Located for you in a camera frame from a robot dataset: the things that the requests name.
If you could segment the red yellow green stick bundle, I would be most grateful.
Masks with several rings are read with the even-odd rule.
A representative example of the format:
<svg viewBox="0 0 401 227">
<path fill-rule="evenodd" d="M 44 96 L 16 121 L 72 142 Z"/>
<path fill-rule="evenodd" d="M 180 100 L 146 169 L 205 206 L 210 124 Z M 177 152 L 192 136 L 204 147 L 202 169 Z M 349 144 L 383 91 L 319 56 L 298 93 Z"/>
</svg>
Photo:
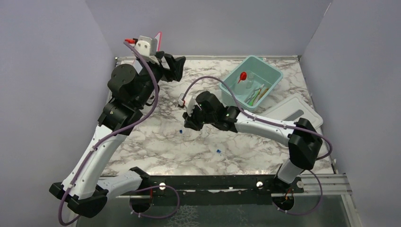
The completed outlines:
<svg viewBox="0 0 401 227">
<path fill-rule="evenodd" d="M 256 103 L 263 97 L 264 91 L 260 90 L 257 96 L 250 103 L 252 106 L 256 105 Z"/>
</svg>

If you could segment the tan bristle test tube brush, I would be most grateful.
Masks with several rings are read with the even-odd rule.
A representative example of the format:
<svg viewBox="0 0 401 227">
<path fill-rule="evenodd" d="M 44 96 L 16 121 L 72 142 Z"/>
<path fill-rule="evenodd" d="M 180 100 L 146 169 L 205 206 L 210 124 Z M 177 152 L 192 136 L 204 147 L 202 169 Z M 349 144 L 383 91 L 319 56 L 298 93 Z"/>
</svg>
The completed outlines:
<svg viewBox="0 0 401 227">
<path fill-rule="evenodd" d="M 266 88 L 266 89 L 264 89 L 260 94 L 259 94 L 259 96 L 258 96 L 258 100 L 261 100 L 262 99 L 262 97 L 268 92 L 268 90 L 269 90 L 269 88 Z"/>
</svg>

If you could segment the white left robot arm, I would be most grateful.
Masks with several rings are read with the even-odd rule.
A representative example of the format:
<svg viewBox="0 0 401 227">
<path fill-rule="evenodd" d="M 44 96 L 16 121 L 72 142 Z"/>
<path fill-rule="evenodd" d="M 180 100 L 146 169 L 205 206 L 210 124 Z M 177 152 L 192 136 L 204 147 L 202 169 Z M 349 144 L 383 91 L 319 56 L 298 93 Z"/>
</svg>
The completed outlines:
<svg viewBox="0 0 401 227">
<path fill-rule="evenodd" d="M 106 203 L 124 193 L 143 194 L 150 186 L 149 175 L 138 167 L 101 179 L 113 153 L 132 132 L 131 125 L 146 119 L 142 110 L 159 81 L 180 81 L 185 57 L 175 58 L 163 51 L 148 68 L 137 71 L 131 64 L 121 64 L 111 73 L 108 87 L 111 100 L 98 118 L 95 133 L 79 163 L 62 182 L 53 183 L 50 193 L 80 217 L 96 216 Z"/>
</svg>

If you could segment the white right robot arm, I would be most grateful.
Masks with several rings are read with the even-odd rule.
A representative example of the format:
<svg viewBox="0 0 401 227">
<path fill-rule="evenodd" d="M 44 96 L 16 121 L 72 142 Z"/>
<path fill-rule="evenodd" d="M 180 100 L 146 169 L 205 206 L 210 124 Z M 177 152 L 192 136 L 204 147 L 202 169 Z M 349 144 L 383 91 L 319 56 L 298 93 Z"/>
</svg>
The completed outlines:
<svg viewBox="0 0 401 227">
<path fill-rule="evenodd" d="M 209 91 L 197 97 L 181 94 L 178 105 L 185 109 L 185 128 L 200 131 L 205 124 L 210 124 L 221 131 L 257 135 L 288 147 L 289 158 L 273 179 L 273 187 L 278 192 L 285 192 L 299 174 L 313 169 L 323 144 L 322 138 L 305 118 L 294 122 L 262 117 L 237 106 L 224 106 Z"/>
</svg>

